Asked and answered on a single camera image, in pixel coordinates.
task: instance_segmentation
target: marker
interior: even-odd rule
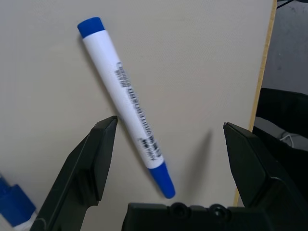
[[[175,189],[164,158],[101,19],[90,18],[77,27],[146,167],[164,196],[174,197]]]

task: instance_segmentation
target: white marker barrel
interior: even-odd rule
[[[98,17],[78,25],[84,44],[146,167],[166,198],[175,195],[164,158],[108,32]]]

